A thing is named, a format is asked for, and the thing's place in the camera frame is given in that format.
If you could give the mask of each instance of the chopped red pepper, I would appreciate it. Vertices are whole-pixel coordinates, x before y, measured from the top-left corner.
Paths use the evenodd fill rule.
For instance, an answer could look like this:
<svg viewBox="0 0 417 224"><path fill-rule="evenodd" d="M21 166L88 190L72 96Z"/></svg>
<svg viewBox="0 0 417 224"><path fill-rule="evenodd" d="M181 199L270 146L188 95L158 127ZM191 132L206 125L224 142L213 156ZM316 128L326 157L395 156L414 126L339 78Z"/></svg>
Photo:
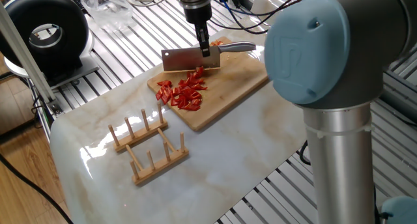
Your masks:
<svg viewBox="0 0 417 224"><path fill-rule="evenodd" d="M169 96L171 96L171 94L172 94L172 89L171 89L171 87L166 87L166 91L167 91L167 94L168 94Z"/></svg>
<svg viewBox="0 0 417 224"><path fill-rule="evenodd" d="M193 105L192 103L188 103L187 106L183 107L182 109L191 110L191 111L197 111L200 108L201 108L201 106Z"/></svg>
<svg viewBox="0 0 417 224"><path fill-rule="evenodd" d="M187 100L195 100L196 98L201 98L201 94L191 88L185 89L183 92Z"/></svg>
<svg viewBox="0 0 417 224"><path fill-rule="evenodd" d="M172 82L170 80L160 81L158 82L158 85L170 87L172 85Z"/></svg>
<svg viewBox="0 0 417 224"><path fill-rule="evenodd" d="M189 86L180 87L181 92L184 92L187 89L191 89L191 87L189 87Z"/></svg>
<svg viewBox="0 0 417 224"><path fill-rule="evenodd" d="M200 104L201 104L201 102L202 102L202 101L201 101L200 99L195 99L195 100L192 100L192 101L191 101L191 104L192 104L192 105L200 105Z"/></svg>
<svg viewBox="0 0 417 224"><path fill-rule="evenodd" d="M187 105L187 100L183 100L183 101L181 101L179 104L178 104L178 108L179 109L183 109L184 108L184 106L186 106Z"/></svg>
<svg viewBox="0 0 417 224"><path fill-rule="evenodd" d="M168 100L171 98L171 87L165 87L165 86L161 86L160 91L162 91L162 101L164 104L168 103Z"/></svg>
<svg viewBox="0 0 417 224"><path fill-rule="evenodd" d="M162 97L161 97L164 104L168 103L169 98L170 98L170 96L167 95L167 94L163 94Z"/></svg>
<svg viewBox="0 0 417 224"><path fill-rule="evenodd" d="M207 87L202 87L200 84L195 84L191 86L194 90L207 90Z"/></svg>
<svg viewBox="0 0 417 224"><path fill-rule="evenodd" d="M179 102L174 98L173 94L171 94L171 106L177 106Z"/></svg>
<svg viewBox="0 0 417 224"><path fill-rule="evenodd" d="M190 80L189 79L187 79L186 81L180 80L180 82L178 83L178 86L180 86L180 87L186 87L186 86L188 86L189 83L190 83Z"/></svg>
<svg viewBox="0 0 417 224"><path fill-rule="evenodd" d="M195 69L195 73L197 74L195 76L195 78L201 78L201 76L203 75L203 72L204 72L204 68L202 66L201 67L197 67Z"/></svg>
<svg viewBox="0 0 417 224"><path fill-rule="evenodd" d="M181 88L180 87L174 87L174 89L172 90L172 94L173 94L173 96L177 96L177 95L181 94Z"/></svg>
<svg viewBox="0 0 417 224"><path fill-rule="evenodd" d="M162 90L159 89L159 91L156 93L156 100L160 100L162 97Z"/></svg>
<svg viewBox="0 0 417 224"><path fill-rule="evenodd" d="M180 80L178 87L171 88L172 82L169 80L161 81L158 85L161 89L156 93L156 99L162 99L163 103L171 100L171 106L178 106L179 109L197 111L201 108L201 94L196 90L206 90L207 87L201 86L204 80L201 78L204 68L197 67L195 72L188 72L186 80Z"/></svg>

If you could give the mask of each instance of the cutting board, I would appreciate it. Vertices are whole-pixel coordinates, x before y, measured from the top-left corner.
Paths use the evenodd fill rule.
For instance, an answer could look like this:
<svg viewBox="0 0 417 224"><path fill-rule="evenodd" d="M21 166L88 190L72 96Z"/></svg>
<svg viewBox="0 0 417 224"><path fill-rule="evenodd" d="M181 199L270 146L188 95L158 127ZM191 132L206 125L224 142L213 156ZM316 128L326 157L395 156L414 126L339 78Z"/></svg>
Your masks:
<svg viewBox="0 0 417 224"><path fill-rule="evenodd" d="M219 40L225 44L231 41L226 37ZM265 65L246 52L222 53L219 69L205 70L203 79L208 87L199 91L203 97L201 109L188 111L167 105L194 131L200 130L218 115L237 103L268 79ZM187 72L162 72L148 80L148 86L155 93L160 89L157 82L170 80L172 87L178 87L181 79L187 79Z"/></svg>

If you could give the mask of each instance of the black cable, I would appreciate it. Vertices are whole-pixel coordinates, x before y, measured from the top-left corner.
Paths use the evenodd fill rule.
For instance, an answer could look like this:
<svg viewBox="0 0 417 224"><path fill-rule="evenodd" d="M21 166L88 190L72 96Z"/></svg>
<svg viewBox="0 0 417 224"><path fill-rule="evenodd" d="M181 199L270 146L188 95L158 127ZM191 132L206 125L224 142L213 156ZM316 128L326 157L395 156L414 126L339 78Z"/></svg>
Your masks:
<svg viewBox="0 0 417 224"><path fill-rule="evenodd" d="M308 146L308 143L306 140L300 150L300 160L302 163L305 163L306 165L311 165L311 162L307 158L304 157L304 151L306 150L307 146Z"/></svg>
<svg viewBox="0 0 417 224"><path fill-rule="evenodd" d="M234 21L239 25L239 27L240 27L240 29L242 29L242 30L245 30L246 32L248 32L248 33L251 33L251 34L253 34L253 35L261 35L261 34L265 34L265 33L267 33L268 32L268 29L267 30L265 30L265 31L261 31L261 32L255 32L255 31L251 31L251 30L249 30L249 29L253 29L253 28L255 28L255 27L257 27L257 26L259 26L259 25L262 25L264 22L266 22L269 18L271 18L275 13L277 13L277 12L279 12L279 11L281 11L281 10L283 10L283 9L285 9L285 8L287 8L287 7L289 7L289 6L291 6L291 5L294 5L294 4L296 4L296 3L298 3L298 2L300 2L300 1L302 1L302 0L296 0L296 1L293 1L293 2L291 2L292 0L287 0L286 2L284 2L282 5L280 5L277 9L275 9L275 10L273 10L273 11L271 11L271 12L267 12L267 13L264 13L264 14L257 14L257 16L266 16L266 15L268 15L265 19L263 19L261 22L259 22L257 25L252 25L252 26L250 26L250 27L245 27L245 26L243 26L237 19L236 19L236 16L233 14L233 12L232 12L232 10L229 8L229 6L227 5L227 3L224 3L224 5L225 5L225 7L228 9L228 11L229 11L229 13L230 13L230 15L232 15L232 17L233 17L233 19L234 19ZM222 28L224 28L224 29L239 29L239 28L233 28L233 27L225 27L225 26L222 26L222 25L218 25L217 23L215 23L215 22L213 22L215 25L217 25L217 26L219 26L219 27L222 27Z"/></svg>
<svg viewBox="0 0 417 224"><path fill-rule="evenodd" d="M14 77L16 76L15 74L13 74L12 72L5 72L4 74L0 74L0 81L3 79L6 79L8 77Z"/></svg>
<svg viewBox="0 0 417 224"><path fill-rule="evenodd" d="M68 224L73 224L73 222L68 217L68 215L65 213L65 211L59 206L59 204L56 201L54 201L52 199L52 197L50 197L43 189L41 189L40 187L38 187L32 181L30 181L25 176L23 176L16 168L13 167L13 165L11 165L6 160L6 158L2 154L0 154L0 161L1 161L1 163L3 163L3 165L5 165L5 167L8 170L10 170L10 172L12 172L14 175L16 175L20 180L24 181L27 185L31 186L35 191L39 192L39 194L41 194L43 197L45 197L45 199L49 203L51 203L53 205L53 207L55 207L58 210L58 212L62 215L62 217L65 219L65 221Z"/></svg>
<svg viewBox="0 0 417 224"><path fill-rule="evenodd" d="M219 3L222 7L227 9L227 7L222 2L220 2L219 0L214 0L214 1ZM288 3L289 1L292 1L292 0L287 0L282 5ZM275 10L272 10L270 12L264 12L264 13L253 13L253 12L244 12L243 10L237 10L237 9L230 8L230 7L229 7L229 9L232 10L233 12L238 12L238 13L249 15L249 16L268 16L270 14L275 14L276 10L277 10L277 9L275 9Z"/></svg>
<svg viewBox="0 0 417 224"><path fill-rule="evenodd" d="M375 184L373 185L373 203L375 204L373 208L373 213L375 216L375 224L381 224L380 215L379 215L378 207L377 207L377 189L375 188Z"/></svg>
<svg viewBox="0 0 417 224"><path fill-rule="evenodd" d="M413 123L413 122L409 122L409 121L407 121L407 120L404 120L404 119L402 119L401 117L397 116L396 114L394 114L394 116L395 116L396 118L398 118L400 121L404 122L405 124L407 124L407 125L409 125L409 126L414 126L414 127L417 127L417 124L416 124L416 123Z"/></svg>

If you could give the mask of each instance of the cleaver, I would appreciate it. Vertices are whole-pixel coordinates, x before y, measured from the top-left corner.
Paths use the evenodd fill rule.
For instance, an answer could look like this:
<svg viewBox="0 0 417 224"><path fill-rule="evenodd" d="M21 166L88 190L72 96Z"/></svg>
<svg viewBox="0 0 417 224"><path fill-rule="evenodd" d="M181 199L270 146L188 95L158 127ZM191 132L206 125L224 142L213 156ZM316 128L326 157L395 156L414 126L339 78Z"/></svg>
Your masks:
<svg viewBox="0 0 417 224"><path fill-rule="evenodd" d="M210 46L210 56L203 57L200 48L167 49L162 50L164 71L195 70L196 67L220 67L220 53L253 51L253 42L233 42L219 46Z"/></svg>

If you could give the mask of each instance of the white marble surface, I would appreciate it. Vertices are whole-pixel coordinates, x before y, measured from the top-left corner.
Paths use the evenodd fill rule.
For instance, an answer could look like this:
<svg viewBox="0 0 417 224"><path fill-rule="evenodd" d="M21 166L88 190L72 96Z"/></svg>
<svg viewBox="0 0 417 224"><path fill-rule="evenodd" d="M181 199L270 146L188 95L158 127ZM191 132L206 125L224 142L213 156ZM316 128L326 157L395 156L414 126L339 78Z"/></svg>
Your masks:
<svg viewBox="0 0 417 224"><path fill-rule="evenodd" d="M249 19L243 21L249 25ZM221 31L232 41L259 45L263 60L265 36ZM179 147L185 132L190 155L147 184L135 186L127 152L117 154L107 125L128 135L124 117L134 130L143 127L140 110L157 120L156 100L147 80L153 68L63 116L51 129L50 147L74 223L214 223L247 192L283 163L304 142L302 110L266 84L200 132L193 132L164 108L167 137ZM146 150L154 161L164 157L155 135L132 148L144 167Z"/></svg>

